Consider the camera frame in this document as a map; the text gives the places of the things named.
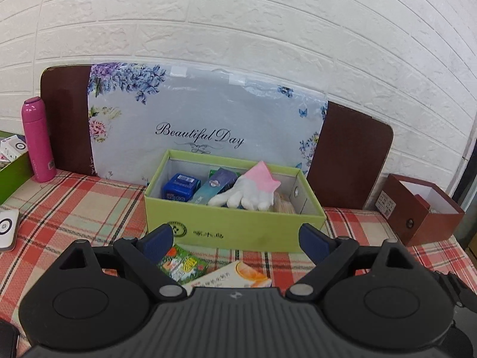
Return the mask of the dark green small box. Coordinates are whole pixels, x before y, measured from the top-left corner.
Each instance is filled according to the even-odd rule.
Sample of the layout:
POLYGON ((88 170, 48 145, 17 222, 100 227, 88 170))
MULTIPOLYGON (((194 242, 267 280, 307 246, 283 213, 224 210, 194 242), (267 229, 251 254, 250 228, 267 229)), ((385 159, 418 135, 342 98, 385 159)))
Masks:
POLYGON ((158 263, 158 268, 181 285, 207 273, 209 265, 182 247, 174 245, 158 263))

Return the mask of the wooden sticks bundle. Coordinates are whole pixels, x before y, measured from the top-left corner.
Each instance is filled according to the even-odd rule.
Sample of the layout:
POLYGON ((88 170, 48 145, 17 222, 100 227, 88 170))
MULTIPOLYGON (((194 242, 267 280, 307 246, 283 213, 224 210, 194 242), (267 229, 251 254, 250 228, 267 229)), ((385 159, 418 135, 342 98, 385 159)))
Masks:
POLYGON ((280 192, 274 192, 273 194, 273 211, 286 214, 297 213, 288 196, 280 192))

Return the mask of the blue small box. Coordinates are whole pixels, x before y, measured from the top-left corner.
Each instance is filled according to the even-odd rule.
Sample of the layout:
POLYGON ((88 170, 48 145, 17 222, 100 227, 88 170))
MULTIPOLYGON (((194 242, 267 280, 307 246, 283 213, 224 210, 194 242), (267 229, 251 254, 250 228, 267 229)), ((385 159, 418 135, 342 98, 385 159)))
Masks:
POLYGON ((176 173, 162 187, 162 198, 165 200, 188 202, 200 187, 200 179, 176 173))

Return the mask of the light green shoe box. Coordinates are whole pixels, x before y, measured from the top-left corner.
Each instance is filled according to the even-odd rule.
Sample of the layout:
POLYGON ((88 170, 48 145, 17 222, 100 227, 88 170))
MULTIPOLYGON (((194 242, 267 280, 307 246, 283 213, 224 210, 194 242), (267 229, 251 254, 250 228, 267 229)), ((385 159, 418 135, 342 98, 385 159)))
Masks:
POLYGON ((327 215, 299 168, 268 165, 272 177, 281 182, 278 191, 289 198, 294 214, 211 207, 161 198, 163 186, 177 173, 205 182, 212 170, 222 167, 241 175, 254 165, 248 160, 167 150, 144 194, 147 231, 168 224, 179 245, 299 253, 298 231, 303 224, 327 230, 327 215))

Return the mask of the plaid bed sheet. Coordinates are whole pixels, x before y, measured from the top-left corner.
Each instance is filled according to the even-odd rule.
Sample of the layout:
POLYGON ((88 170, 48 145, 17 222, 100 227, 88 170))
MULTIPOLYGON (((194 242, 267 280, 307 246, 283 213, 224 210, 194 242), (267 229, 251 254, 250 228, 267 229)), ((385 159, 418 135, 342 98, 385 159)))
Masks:
MULTIPOLYGON (((17 357, 30 347, 18 320, 24 293, 75 239, 85 238, 94 246, 102 246, 119 237, 142 237, 146 232, 144 191, 142 186, 60 171, 49 183, 29 179, 1 205, 1 210, 19 210, 16 246, 1 253, 0 272, 1 318, 19 330, 17 357)), ((330 236, 349 236, 369 246, 394 237, 379 212, 324 211, 330 236)), ((267 275, 272 286, 282 292, 312 268, 312 262, 298 253, 184 248, 205 260, 208 271, 243 260, 267 275)), ((426 268, 452 272, 476 292, 476 268, 455 237, 408 250, 426 268)))

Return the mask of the dark brown headboard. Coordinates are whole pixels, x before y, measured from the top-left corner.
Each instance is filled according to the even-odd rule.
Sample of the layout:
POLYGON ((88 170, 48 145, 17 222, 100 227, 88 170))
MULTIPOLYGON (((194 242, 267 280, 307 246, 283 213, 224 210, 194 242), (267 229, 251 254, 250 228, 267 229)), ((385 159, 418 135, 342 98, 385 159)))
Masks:
MULTIPOLYGON (((86 86, 91 67, 54 66, 41 74, 53 158, 58 169, 93 175, 86 86)), ((388 124, 330 103, 307 180, 320 204, 363 209, 394 137, 388 124)))

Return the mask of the orange white medicine box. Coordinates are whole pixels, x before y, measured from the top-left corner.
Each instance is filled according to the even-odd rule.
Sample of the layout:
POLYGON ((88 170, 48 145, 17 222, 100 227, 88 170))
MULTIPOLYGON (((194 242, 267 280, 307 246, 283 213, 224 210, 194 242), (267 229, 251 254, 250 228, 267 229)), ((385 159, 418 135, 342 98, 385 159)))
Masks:
POLYGON ((195 287, 269 288, 271 286, 272 280, 268 276, 245 264, 243 261, 235 261, 186 283, 184 288, 188 293, 191 293, 195 287))

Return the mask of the white glove pink cuff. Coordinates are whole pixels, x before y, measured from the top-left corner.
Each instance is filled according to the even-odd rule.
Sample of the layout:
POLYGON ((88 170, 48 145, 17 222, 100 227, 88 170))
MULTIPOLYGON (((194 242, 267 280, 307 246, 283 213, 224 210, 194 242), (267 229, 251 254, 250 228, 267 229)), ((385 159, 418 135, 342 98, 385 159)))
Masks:
POLYGON ((209 206, 242 207, 249 211, 268 211, 273 207, 274 192, 281 182, 274 179, 267 165, 261 161, 238 177, 234 186, 209 200, 209 206))

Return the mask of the brown cardboard box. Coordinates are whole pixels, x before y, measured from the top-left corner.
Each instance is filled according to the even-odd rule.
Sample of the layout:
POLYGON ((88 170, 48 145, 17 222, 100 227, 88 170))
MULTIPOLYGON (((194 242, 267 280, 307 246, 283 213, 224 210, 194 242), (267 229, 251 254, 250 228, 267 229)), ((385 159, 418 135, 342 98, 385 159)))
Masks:
POLYGON ((405 246, 449 239, 465 212, 436 184, 389 175, 375 207, 405 246))

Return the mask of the teal purple box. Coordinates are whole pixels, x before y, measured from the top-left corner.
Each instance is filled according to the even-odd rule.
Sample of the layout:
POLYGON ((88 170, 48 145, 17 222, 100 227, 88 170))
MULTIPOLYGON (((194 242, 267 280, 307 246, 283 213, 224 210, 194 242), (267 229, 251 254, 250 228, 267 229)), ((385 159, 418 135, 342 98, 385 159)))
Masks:
POLYGON ((232 188, 237 179, 238 174, 234 171, 222 167, 212 170, 209 178, 194 193, 189 203, 208 204, 213 197, 232 188))

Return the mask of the white charger device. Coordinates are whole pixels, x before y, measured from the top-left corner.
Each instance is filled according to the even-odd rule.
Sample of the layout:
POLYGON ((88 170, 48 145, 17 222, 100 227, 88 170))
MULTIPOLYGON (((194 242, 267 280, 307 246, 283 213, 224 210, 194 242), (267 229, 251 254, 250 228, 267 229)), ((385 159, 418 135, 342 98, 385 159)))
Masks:
POLYGON ((0 213, 0 251, 14 249, 18 231, 19 210, 10 209, 0 213))

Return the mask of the floral pillow Beautiful Day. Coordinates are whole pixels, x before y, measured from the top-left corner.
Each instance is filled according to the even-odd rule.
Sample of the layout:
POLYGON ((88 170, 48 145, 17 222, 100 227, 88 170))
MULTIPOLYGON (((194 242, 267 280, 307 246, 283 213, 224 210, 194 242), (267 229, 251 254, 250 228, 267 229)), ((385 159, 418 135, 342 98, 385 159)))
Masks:
POLYGON ((328 108, 256 77, 128 62, 91 67, 87 105, 97 175, 143 185, 169 149, 308 171, 328 108))

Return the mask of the green tray box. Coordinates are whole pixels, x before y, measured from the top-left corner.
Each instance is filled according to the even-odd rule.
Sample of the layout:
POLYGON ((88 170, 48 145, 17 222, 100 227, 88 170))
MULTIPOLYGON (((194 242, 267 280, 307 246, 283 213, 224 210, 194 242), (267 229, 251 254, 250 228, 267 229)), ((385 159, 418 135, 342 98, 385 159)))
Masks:
POLYGON ((1 131, 1 203, 32 176, 25 137, 1 131))

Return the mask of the pink thermos bottle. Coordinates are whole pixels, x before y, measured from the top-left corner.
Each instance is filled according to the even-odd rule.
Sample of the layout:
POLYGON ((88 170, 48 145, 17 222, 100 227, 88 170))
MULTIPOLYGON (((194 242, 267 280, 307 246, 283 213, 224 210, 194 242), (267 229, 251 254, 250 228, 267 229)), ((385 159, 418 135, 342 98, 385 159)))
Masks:
POLYGON ((45 105, 41 97, 24 101, 21 119, 35 180, 39 183, 48 182, 57 172, 49 140, 45 105))

